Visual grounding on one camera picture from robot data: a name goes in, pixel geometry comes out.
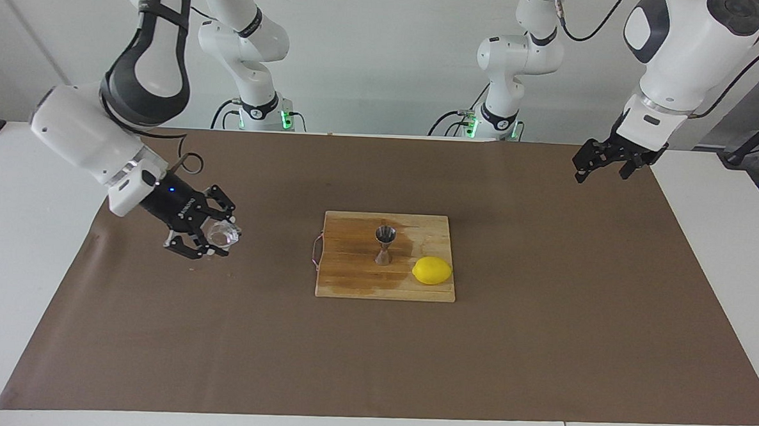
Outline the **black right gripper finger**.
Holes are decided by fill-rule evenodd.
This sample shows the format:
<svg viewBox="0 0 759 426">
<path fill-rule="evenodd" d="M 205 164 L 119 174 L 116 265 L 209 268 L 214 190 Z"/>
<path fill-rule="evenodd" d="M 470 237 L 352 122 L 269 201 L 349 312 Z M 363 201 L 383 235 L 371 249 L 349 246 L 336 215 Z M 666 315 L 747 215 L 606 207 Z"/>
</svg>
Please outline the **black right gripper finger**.
<svg viewBox="0 0 759 426">
<path fill-rule="evenodd" d="M 211 244 L 203 235 L 170 232 L 162 245 L 168 251 L 190 260 L 200 260 L 205 256 L 229 256 L 229 251 Z"/>
<path fill-rule="evenodd" d="M 202 210 L 207 214 L 209 219 L 213 219 L 213 221 L 225 221 L 232 225 L 236 223 L 234 216 L 236 204 L 218 185 L 212 185 L 208 189 L 205 189 L 204 196 L 207 200 L 207 205 Z"/>
</svg>

